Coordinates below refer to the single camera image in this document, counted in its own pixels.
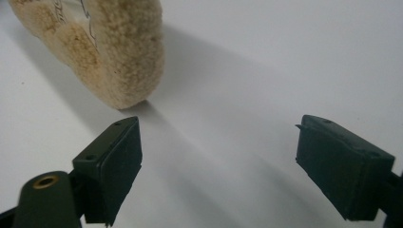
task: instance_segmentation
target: white surface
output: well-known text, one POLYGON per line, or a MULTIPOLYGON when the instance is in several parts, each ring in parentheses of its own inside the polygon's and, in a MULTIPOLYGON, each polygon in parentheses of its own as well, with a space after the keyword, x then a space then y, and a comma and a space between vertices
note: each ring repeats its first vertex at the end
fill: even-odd
MULTIPOLYGON (((0 211, 21 186, 137 115, 143 168, 114 227, 381 227, 344 221, 295 163, 303 114, 403 170, 401 1, 163 0, 166 66, 147 103, 105 106, 0 0, 0 211)), ((85 227, 103 227, 85 225, 85 227)))

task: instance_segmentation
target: white table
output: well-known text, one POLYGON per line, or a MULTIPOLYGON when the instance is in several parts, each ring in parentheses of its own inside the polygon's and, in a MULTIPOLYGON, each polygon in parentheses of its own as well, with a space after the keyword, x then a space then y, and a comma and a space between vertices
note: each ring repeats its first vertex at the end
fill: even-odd
MULTIPOLYGON (((0 0, 0 211, 107 126, 140 118, 143 168, 114 227, 366 227, 295 163, 303 114, 403 170, 401 1, 163 0, 166 66, 147 103, 95 98, 0 0)), ((103 227, 103 225, 84 225, 103 227)))

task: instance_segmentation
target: plush toy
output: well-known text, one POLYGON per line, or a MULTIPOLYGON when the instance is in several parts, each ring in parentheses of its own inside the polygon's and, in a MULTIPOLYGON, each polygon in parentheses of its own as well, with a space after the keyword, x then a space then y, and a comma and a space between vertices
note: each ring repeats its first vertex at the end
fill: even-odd
POLYGON ((144 100, 163 74, 159 0, 10 0, 22 24, 106 104, 144 100))

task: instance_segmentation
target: beige fuzzy material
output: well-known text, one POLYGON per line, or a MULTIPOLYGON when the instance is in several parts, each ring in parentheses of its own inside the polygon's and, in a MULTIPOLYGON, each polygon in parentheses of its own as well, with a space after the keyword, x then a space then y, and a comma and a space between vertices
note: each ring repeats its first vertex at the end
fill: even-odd
POLYGON ((78 23, 61 23, 45 1, 10 0, 22 24, 102 101, 118 109, 143 101, 163 74, 159 0, 86 3, 96 47, 78 23))

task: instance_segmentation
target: fluffy beige object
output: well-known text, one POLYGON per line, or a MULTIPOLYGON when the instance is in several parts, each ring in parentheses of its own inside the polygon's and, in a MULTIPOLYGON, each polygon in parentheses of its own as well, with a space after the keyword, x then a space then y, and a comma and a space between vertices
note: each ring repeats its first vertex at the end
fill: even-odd
POLYGON ((146 99, 163 74, 159 0, 10 0, 22 24, 106 104, 146 99), (83 5, 90 32, 70 20, 63 1, 83 5))

